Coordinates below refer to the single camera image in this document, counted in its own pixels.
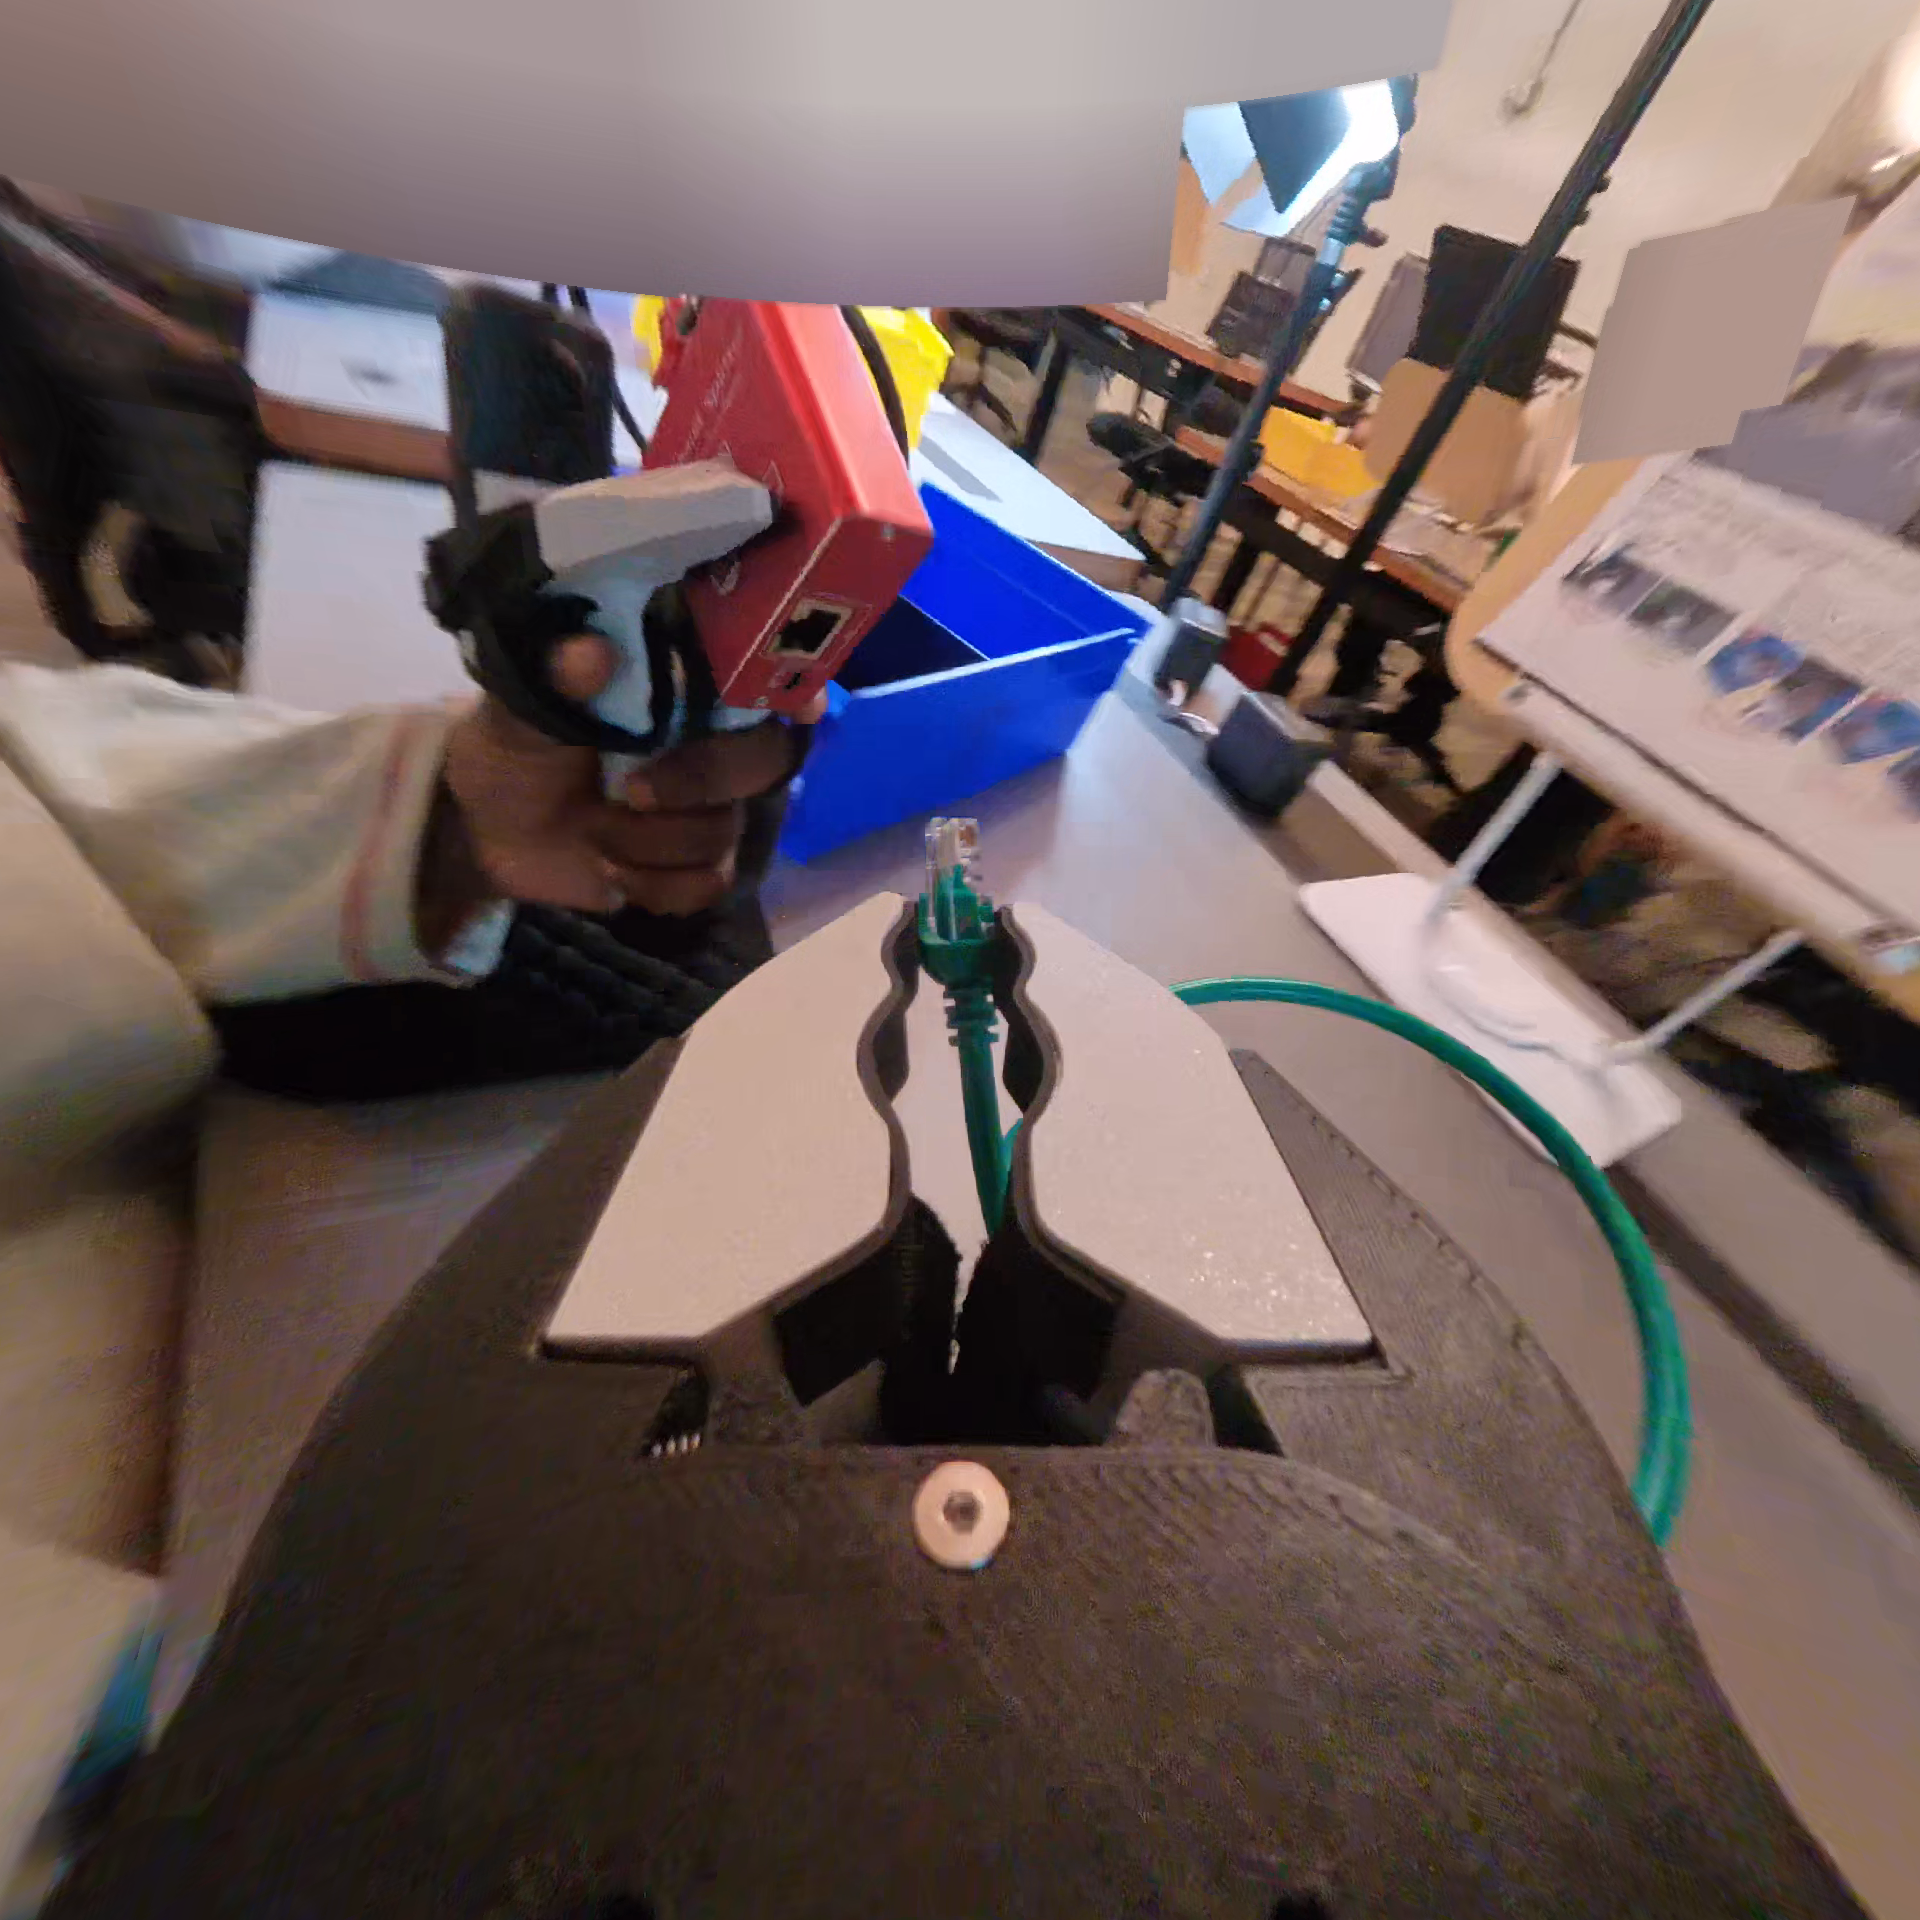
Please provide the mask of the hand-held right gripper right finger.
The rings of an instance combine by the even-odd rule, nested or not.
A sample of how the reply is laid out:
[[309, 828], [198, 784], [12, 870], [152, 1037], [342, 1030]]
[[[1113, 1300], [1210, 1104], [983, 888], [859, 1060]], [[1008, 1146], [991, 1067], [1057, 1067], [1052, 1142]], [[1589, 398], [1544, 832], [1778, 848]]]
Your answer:
[[1355, 1361], [1373, 1336], [1222, 1038], [1046, 909], [1003, 910], [1036, 1047], [1015, 1185], [1035, 1240], [1209, 1357]]

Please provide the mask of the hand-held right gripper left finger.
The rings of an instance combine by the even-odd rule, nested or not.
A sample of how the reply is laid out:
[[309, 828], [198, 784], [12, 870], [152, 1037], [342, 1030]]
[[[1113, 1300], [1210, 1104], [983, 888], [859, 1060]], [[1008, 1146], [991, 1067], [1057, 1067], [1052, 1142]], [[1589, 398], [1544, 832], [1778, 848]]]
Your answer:
[[683, 1035], [544, 1327], [550, 1350], [709, 1350], [877, 1250], [908, 1197], [915, 909], [869, 895]]

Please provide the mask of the red ethernet splitter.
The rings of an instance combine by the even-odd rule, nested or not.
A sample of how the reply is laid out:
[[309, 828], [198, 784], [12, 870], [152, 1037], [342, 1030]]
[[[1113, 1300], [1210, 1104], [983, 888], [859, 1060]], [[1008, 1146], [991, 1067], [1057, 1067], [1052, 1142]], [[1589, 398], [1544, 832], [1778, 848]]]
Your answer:
[[663, 309], [642, 468], [732, 468], [772, 505], [764, 531], [681, 581], [724, 706], [806, 706], [932, 549], [899, 404], [875, 386], [869, 341], [828, 303]]

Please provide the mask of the blue plastic bin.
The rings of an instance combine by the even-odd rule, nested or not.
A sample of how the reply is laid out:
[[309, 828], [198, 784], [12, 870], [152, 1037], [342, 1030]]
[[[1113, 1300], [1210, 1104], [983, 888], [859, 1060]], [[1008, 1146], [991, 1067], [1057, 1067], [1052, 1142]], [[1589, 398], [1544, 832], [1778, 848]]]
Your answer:
[[921, 486], [933, 544], [838, 669], [778, 852], [809, 862], [1068, 753], [1150, 612]]

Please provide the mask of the person's left forearm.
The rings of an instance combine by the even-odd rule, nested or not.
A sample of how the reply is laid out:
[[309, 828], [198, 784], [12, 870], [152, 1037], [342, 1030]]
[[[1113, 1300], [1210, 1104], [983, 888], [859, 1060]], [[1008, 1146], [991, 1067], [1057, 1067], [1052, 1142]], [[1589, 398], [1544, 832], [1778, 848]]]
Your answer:
[[128, 665], [1, 674], [3, 762], [212, 1003], [492, 973], [511, 909], [418, 930], [445, 755], [473, 698], [314, 713]]

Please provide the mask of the grey desk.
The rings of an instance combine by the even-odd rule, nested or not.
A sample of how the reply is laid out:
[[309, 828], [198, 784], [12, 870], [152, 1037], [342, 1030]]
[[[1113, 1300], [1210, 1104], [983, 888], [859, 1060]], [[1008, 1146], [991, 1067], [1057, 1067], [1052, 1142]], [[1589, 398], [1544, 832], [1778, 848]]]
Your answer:
[[[1414, 865], [1365, 797], [1277, 828], [1226, 804], [1138, 675], [1070, 753], [980, 798], [982, 873], [1158, 979], [1361, 986], [1298, 909], [1304, 876]], [[1639, 1369], [1577, 1207], [1446, 1067], [1369, 1030], [1262, 1004], [1215, 1014], [1405, 1189], [1534, 1325], [1620, 1462]], [[590, 1080], [366, 1106], [219, 1088], [197, 1185], [197, 1272], [175, 1436], [162, 1709], [184, 1687], [277, 1479], [372, 1331], [462, 1224], [571, 1116]], [[1692, 1384], [1692, 1475], [1667, 1568], [1765, 1763], [1875, 1916], [1916, 1916], [1916, 1507], [1860, 1450], [1879, 1380], [1781, 1353], [1746, 1280], [1859, 1292], [1906, 1275], [1700, 1088], [1615, 1175], [1667, 1273]]]

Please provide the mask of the person's left hand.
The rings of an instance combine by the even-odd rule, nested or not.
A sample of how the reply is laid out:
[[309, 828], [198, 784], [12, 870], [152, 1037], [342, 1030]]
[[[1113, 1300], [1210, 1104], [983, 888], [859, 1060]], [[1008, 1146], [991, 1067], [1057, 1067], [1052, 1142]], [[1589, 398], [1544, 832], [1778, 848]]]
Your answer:
[[415, 931], [445, 947], [482, 909], [537, 903], [609, 916], [695, 916], [732, 888], [756, 811], [793, 780], [828, 701], [796, 719], [719, 731], [631, 773], [547, 739], [488, 695], [445, 736], [419, 832]]

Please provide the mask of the black quilted wrist pad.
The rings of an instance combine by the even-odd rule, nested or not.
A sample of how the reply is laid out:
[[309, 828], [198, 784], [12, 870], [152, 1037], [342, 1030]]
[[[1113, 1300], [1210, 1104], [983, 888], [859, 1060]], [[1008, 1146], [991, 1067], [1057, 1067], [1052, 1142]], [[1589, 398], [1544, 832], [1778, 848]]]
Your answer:
[[700, 916], [519, 909], [479, 982], [383, 982], [207, 1007], [224, 1075], [317, 1102], [475, 1091], [631, 1067], [773, 956], [756, 894]]

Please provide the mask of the yellow plastic bin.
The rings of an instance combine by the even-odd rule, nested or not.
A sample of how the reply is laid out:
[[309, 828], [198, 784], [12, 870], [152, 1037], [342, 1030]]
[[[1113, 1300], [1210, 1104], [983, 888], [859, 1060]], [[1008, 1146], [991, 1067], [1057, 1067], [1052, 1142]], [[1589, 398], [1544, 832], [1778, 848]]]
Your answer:
[[857, 311], [887, 362], [907, 427], [907, 446], [915, 449], [932, 398], [943, 384], [952, 348], [925, 306], [864, 303]]

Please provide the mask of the black office chair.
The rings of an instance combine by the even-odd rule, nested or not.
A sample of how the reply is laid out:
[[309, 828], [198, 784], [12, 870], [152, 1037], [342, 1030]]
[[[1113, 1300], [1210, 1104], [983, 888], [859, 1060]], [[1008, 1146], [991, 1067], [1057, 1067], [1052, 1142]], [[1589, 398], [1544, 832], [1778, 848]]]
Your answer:
[[23, 565], [86, 661], [236, 677], [266, 435], [241, 292], [3, 179], [1, 445]]

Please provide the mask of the grey power adapter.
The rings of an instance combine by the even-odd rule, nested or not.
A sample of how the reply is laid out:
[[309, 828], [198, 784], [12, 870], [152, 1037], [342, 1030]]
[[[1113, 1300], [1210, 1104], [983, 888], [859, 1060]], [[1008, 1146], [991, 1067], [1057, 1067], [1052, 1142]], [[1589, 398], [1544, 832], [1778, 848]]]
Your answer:
[[1164, 703], [1184, 706], [1205, 685], [1232, 636], [1230, 617], [1202, 597], [1181, 596], [1164, 608], [1152, 684]]
[[1202, 765], [1238, 810], [1274, 823], [1335, 749], [1333, 730], [1270, 693], [1245, 690], [1212, 731]]

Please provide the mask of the wooden table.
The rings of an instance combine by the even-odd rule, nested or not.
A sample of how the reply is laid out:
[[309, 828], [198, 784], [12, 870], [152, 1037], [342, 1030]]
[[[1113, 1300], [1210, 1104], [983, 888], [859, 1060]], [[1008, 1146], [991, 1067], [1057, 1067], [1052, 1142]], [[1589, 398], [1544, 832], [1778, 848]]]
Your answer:
[[[1262, 362], [1254, 356], [1222, 352], [1209, 338], [1164, 322], [1136, 302], [1089, 302], [1078, 311], [1090, 322], [1115, 331], [1131, 346], [1156, 350], [1181, 371], [1199, 374], [1240, 396], [1250, 396], [1261, 380]], [[1309, 419], [1333, 419], [1341, 427], [1352, 427], [1369, 404], [1369, 395], [1359, 390], [1357, 396], [1329, 396], [1303, 384], [1296, 375], [1286, 375], [1275, 388], [1274, 404]]]
[[[1186, 483], [1176, 497], [1187, 517], [1164, 558], [1164, 578], [1187, 541], [1222, 450], [1222, 440], [1193, 427], [1174, 432], [1169, 462], [1174, 477]], [[1367, 499], [1329, 502], [1256, 466], [1228, 505], [1187, 594], [1221, 608], [1230, 622], [1270, 621], [1296, 636], [1365, 510]], [[1392, 651], [1410, 658], [1411, 675], [1437, 684], [1440, 701], [1452, 698], [1442, 647], [1452, 614], [1480, 568], [1484, 549], [1469, 541], [1464, 558], [1435, 558], [1407, 548], [1407, 539], [1403, 529], [1385, 535], [1352, 602], [1337, 610], [1287, 697], [1298, 693], [1309, 658], [1327, 640], [1333, 654], [1323, 688], [1339, 698], [1373, 701]]]

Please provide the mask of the small yellow bin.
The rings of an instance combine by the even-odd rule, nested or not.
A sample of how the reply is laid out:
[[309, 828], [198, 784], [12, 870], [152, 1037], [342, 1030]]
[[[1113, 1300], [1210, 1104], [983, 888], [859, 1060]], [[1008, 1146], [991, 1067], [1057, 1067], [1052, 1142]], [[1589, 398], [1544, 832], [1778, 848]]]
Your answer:
[[1286, 484], [1329, 502], [1355, 502], [1377, 491], [1359, 446], [1337, 422], [1272, 406], [1259, 427], [1261, 468]]

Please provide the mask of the black light stand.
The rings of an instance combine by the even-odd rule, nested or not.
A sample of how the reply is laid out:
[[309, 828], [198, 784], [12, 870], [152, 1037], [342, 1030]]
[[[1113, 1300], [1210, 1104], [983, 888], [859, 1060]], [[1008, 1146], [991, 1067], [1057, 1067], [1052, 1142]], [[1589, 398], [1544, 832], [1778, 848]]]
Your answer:
[[1322, 309], [1343, 270], [1346, 250], [1365, 236], [1367, 212], [1377, 201], [1383, 201], [1392, 192], [1398, 172], [1400, 154], [1392, 153], [1355, 166], [1343, 179], [1292, 313], [1262, 359], [1259, 381], [1236, 419], [1236, 429], [1228, 438], [1221, 462], [1212, 471], [1210, 488], [1205, 495], [1187, 541], [1164, 578], [1160, 603], [1166, 614], [1187, 596], [1199, 572], [1212, 536], [1226, 520], [1228, 505], [1253, 471], [1261, 423], [1280, 398], [1280, 386], [1286, 384], [1287, 375], [1298, 365], [1309, 338], [1319, 322]]

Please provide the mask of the studio light panel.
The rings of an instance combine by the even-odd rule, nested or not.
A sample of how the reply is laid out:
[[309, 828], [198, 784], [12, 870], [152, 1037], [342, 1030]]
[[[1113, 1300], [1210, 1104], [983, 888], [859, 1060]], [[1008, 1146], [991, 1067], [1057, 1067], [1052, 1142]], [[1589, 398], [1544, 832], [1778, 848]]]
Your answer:
[[1391, 192], [1398, 151], [1416, 117], [1419, 79], [1323, 88], [1281, 99], [1191, 107], [1184, 160], [1210, 209], [1233, 231], [1292, 234], [1355, 176]]

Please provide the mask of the instruction poster board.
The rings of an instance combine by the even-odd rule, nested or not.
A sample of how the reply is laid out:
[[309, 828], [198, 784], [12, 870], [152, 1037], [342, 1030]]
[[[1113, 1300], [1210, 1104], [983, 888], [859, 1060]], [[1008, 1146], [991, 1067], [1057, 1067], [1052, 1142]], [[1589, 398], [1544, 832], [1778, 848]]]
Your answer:
[[1452, 618], [1474, 698], [1916, 1019], [1917, 348], [1576, 476]]

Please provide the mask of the black slanted pole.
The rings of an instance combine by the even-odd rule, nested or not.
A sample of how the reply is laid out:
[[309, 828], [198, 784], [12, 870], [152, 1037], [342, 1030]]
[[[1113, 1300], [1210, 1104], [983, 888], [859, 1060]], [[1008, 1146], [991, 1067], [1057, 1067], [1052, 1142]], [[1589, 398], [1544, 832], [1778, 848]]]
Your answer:
[[1373, 495], [1371, 510], [1335, 559], [1301, 632], [1292, 636], [1284, 667], [1262, 690], [1281, 698], [1292, 695], [1301, 679], [1303, 663], [1326, 633], [1337, 610], [1352, 602], [1377, 548], [1472, 396], [1480, 371], [1486, 371], [1493, 348], [1499, 344], [1501, 328], [1526, 306], [1534, 284], [1547, 274], [1553, 257], [1558, 255], [1563, 240], [1582, 221], [1597, 192], [1604, 188], [1622, 146], [1626, 146], [1646, 107], [1666, 84], [1708, 9], [1708, 1], [1669, 1], [1664, 8], [1658, 27], [1645, 38], [1597, 125], [1549, 198], [1530, 239], [1515, 254], [1491, 299], [1480, 309], [1463, 340], [1452, 371], [1444, 377], [1392, 468], [1389, 468]]

